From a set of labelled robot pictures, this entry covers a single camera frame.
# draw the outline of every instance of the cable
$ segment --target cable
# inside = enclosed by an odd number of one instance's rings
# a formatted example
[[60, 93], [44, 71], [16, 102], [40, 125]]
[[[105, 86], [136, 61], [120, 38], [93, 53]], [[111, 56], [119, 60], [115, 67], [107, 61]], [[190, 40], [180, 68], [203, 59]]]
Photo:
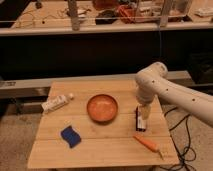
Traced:
[[[174, 107], [174, 108], [170, 109], [169, 111], [167, 111], [164, 114], [164, 116], [166, 117], [169, 113], [171, 113], [172, 111], [174, 111], [176, 109], [177, 109], [177, 107]], [[185, 121], [185, 127], [186, 127], [186, 132], [187, 132], [187, 137], [188, 137], [188, 143], [183, 148], [183, 152], [182, 153], [180, 152], [180, 150], [178, 149], [176, 143], [174, 142], [174, 139], [172, 138], [172, 141], [174, 143], [175, 149], [176, 149], [177, 154], [178, 154], [178, 158], [180, 160], [180, 164], [171, 166], [170, 168], [160, 167], [161, 169], [167, 170], [167, 171], [179, 171], [182, 168], [185, 168], [187, 171], [196, 171], [196, 169], [193, 166], [191, 166], [190, 164], [186, 163], [186, 162], [192, 162], [192, 161], [196, 160], [196, 157], [197, 157], [195, 150], [191, 147], [191, 135], [190, 135], [189, 127], [188, 127], [188, 120], [189, 120], [190, 116], [191, 115], [189, 115], [189, 114], [184, 116], [177, 124], [175, 124], [173, 127], [171, 127], [169, 129], [169, 131], [173, 131]], [[189, 151], [192, 152], [193, 157], [191, 159], [186, 159], [186, 155], [188, 154]]]

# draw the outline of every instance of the concrete floor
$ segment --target concrete floor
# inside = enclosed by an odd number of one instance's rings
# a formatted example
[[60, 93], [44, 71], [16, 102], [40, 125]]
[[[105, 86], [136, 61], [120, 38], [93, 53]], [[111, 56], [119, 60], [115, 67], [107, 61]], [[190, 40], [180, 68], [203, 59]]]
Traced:
[[[163, 111], [169, 110], [170, 105], [163, 106]], [[168, 125], [171, 127], [177, 123], [186, 113], [178, 109], [168, 115]], [[36, 135], [41, 114], [6, 114], [0, 121], [0, 171], [29, 171], [27, 160]], [[197, 159], [190, 162], [197, 171], [213, 171], [213, 131], [209, 126], [201, 123], [194, 117], [189, 118], [189, 130], [191, 132], [192, 147], [197, 153]], [[187, 143], [185, 124], [172, 131], [172, 136], [177, 142], [177, 146], [183, 149]], [[72, 169], [77, 171], [96, 169]], [[149, 168], [102, 168], [104, 170], [122, 171], [145, 171]]]

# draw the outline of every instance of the wooden tabletop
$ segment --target wooden tabletop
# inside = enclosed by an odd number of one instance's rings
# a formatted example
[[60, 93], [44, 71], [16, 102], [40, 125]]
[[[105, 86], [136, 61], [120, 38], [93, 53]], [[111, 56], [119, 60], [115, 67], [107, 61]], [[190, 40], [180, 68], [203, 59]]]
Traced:
[[210, 22], [212, 17], [200, 17], [195, 14], [199, 8], [203, 7], [212, 7], [213, 8], [213, 0], [208, 0], [206, 6], [204, 6], [205, 0], [193, 0], [191, 8], [189, 10], [188, 16], [193, 22]]
[[[67, 1], [44, 1], [42, 8], [36, 9], [35, 2], [30, 2], [27, 8], [20, 15], [12, 28], [45, 28], [45, 27], [70, 27], [71, 20], [66, 14], [68, 10]], [[88, 9], [86, 20], [81, 26], [93, 26], [95, 18], [100, 11], [94, 9], [92, 1], [77, 1], [79, 8]], [[124, 24], [117, 20], [114, 24]]]
[[[134, 110], [136, 85], [133, 80], [55, 82], [49, 98], [73, 93], [68, 105], [43, 115], [29, 157], [28, 168], [84, 168], [177, 164], [161, 106], [156, 97], [151, 104], [148, 129], [143, 136], [155, 141], [164, 156], [153, 153], [137, 142]], [[93, 122], [87, 112], [88, 100], [97, 94], [113, 96], [119, 106], [117, 117], [107, 125]], [[71, 125], [82, 142], [69, 148], [60, 132]]]

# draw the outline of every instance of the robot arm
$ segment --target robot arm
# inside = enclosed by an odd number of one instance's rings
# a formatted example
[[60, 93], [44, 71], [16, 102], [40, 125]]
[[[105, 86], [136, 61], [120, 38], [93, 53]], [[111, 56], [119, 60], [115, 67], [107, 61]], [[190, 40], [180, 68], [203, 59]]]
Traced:
[[139, 86], [138, 102], [150, 104], [157, 94], [213, 127], [213, 96], [172, 83], [165, 79], [167, 73], [166, 66], [161, 62], [139, 71], [135, 77]]

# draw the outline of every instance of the blue sponge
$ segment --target blue sponge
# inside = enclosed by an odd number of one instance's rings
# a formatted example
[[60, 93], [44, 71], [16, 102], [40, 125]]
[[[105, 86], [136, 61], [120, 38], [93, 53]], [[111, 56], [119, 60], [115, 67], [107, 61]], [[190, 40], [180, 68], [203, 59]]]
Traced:
[[72, 129], [72, 126], [68, 126], [61, 131], [61, 136], [69, 143], [70, 148], [73, 148], [75, 145], [81, 142], [81, 137]]

